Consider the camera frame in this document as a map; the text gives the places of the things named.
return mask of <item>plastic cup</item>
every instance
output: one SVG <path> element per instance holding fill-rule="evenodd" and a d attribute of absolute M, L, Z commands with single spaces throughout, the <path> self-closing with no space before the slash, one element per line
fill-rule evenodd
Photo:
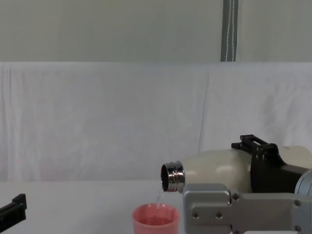
<path fill-rule="evenodd" d="M 145 204 L 132 213 L 134 234 L 177 234 L 179 211 L 167 204 Z"/>

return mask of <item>silver cylinder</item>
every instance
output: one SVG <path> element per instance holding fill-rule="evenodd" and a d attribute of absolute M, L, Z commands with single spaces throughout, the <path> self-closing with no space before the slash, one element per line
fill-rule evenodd
<path fill-rule="evenodd" d="M 169 162 L 162 165 L 161 184 L 164 192 L 183 192 L 185 174 L 180 161 Z"/>

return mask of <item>bolt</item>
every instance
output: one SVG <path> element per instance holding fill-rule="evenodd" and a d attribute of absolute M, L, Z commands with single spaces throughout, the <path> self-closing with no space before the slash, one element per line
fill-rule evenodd
<path fill-rule="evenodd" d="M 294 230 L 295 230 L 296 232 L 301 232 L 301 227 L 298 226 L 298 225 L 296 225 L 296 226 L 294 226 Z"/>
<path fill-rule="evenodd" d="M 294 201 L 293 201 L 293 204 L 294 204 L 295 206 L 301 206 L 301 202 L 300 202 L 299 200 L 294 200 Z"/>
<path fill-rule="evenodd" d="M 193 218 L 199 218 L 199 215 L 198 215 L 198 213 L 196 211 L 193 212 Z"/>
<path fill-rule="evenodd" d="M 238 194 L 233 194 L 232 198 L 233 198 L 234 201 L 237 201 L 237 200 L 239 200 L 239 195 Z"/>
<path fill-rule="evenodd" d="M 223 214 L 222 214 L 221 212 L 217 212 L 217 213 L 215 214 L 215 217 L 216 217 L 216 218 L 222 218 L 222 217 L 223 217 Z"/>

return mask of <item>white fabric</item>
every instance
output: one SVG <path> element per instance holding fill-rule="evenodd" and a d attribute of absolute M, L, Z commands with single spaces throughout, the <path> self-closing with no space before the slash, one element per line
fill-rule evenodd
<path fill-rule="evenodd" d="M 220 61 L 220 0 L 1 0 L 0 61 Z"/>
<path fill-rule="evenodd" d="M 197 152 L 206 65 L 5 63 L 2 180 L 159 178 Z"/>
<path fill-rule="evenodd" d="M 239 0 L 236 61 L 311 62 L 311 0 Z"/>
<path fill-rule="evenodd" d="M 311 63 L 2 63 L 0 180 L 159 179 L 241 134 L 312 150 Z"/>

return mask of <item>table surface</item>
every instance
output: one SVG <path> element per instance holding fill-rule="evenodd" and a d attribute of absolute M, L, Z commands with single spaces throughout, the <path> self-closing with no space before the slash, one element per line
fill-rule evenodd
<path fill-rule="evenodd" d="M 132 211 L 157 201 L 160 181 L 0 182 L 0 205 L 18 194 L 27 199 L 26 220 L 8 234 L 132 234 Z M 182 208 L 182 195 L 164 203 Z M 179 233 L 184 234 L 180 220 Z"/>

